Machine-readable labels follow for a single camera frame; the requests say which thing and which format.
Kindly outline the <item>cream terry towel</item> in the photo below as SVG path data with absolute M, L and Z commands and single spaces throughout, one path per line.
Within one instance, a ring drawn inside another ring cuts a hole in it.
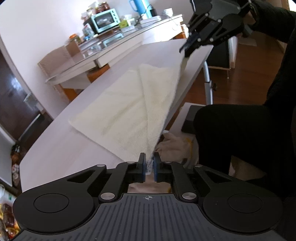
M 169 68 L 130 68 L 70 125 L 121 160 L 150 159 L 175 99 L 187 58 Z

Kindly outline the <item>blue electric kettle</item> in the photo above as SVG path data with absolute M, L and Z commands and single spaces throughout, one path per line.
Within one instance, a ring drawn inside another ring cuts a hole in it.
M 152 5 L 148 0 L 129 0 L 129 4 L 144 19 L 152 17 Z

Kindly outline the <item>green tissue box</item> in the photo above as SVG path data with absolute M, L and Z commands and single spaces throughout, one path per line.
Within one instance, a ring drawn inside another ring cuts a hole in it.
M 118 25 L 119 25 L 119 27 L 120 27 L 121 29 L 126 28 L 126 27 L 129 26 L 127 20 L 122 20 Z

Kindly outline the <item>white glass-top side table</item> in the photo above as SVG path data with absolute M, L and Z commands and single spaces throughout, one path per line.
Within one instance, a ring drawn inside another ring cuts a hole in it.
M 101 34 L 97 38 L 78 46 L 71 43 L 65 46 L 71 55 L 46 83 L 69 101 L 74 100 L 78 90 L 86 89 L 116 62 L 138 46 L 164 42 L 182 33 L 182 15 L 158 16 L 135 26 L 128 32 L 113 28 L 110 35 Z

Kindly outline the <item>dark wooden door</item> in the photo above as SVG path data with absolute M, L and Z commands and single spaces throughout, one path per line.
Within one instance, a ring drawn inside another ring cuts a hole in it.
M 46 128 L 46 119 L 37 107 L 24 102 L 26 96 L 1 55 L 1 125 L 15 140 L 35 142 Z

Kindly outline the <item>orange-lid glass jar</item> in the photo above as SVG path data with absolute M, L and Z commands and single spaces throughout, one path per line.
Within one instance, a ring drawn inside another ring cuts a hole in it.
M 70 42 L 76 42 L 78 45 L 80 45 L 82 43 L 80 37 L 77 34 L 73 34 L 69 37 L 69 41 Z

